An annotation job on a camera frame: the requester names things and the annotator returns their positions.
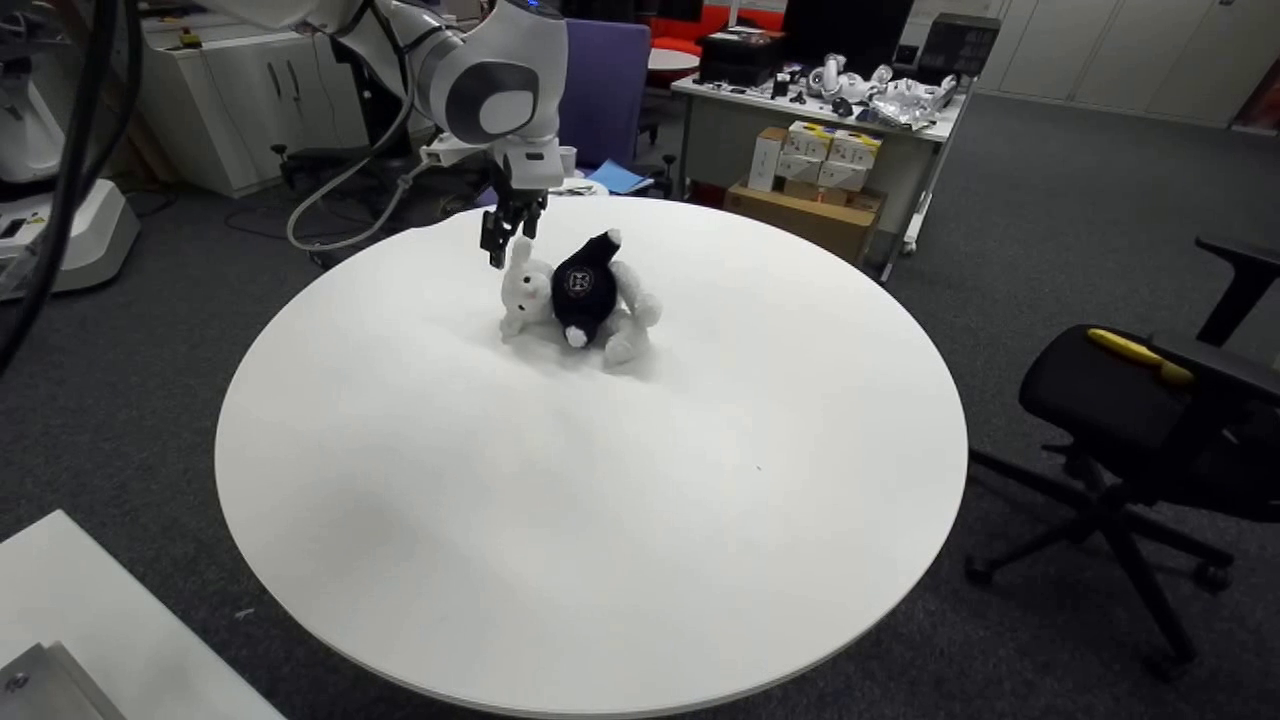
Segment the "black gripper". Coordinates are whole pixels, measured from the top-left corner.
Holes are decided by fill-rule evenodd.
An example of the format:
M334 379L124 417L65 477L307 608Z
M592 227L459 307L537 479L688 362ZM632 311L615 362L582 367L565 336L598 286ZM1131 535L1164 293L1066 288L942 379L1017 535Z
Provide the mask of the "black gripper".
M550 191L562 183L562 149L502 149L497 203L485 214L482 252L488 267L506 267L506 243L537 242Z

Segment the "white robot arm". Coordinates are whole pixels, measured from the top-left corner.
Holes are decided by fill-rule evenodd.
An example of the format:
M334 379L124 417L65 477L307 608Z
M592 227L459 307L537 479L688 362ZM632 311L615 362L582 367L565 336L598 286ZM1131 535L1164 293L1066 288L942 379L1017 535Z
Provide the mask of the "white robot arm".
M485 156L497 203L482 219L493 267L508 242L532 242L550 191L565 182L562 100L570 88L570 26L527 0L493 0L455 29L429 0L207 0L258 29L320 34L358 51L400 96L400 118L440 129L429 156L450 169Z

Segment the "white robot base platform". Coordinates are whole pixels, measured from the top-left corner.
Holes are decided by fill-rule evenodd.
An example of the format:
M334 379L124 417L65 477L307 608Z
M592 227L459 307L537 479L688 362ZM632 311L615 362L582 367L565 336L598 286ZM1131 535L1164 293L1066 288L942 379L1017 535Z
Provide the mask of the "white robot base platform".
M124 720L284 720L69 513L0 541L0 655L65 646Z

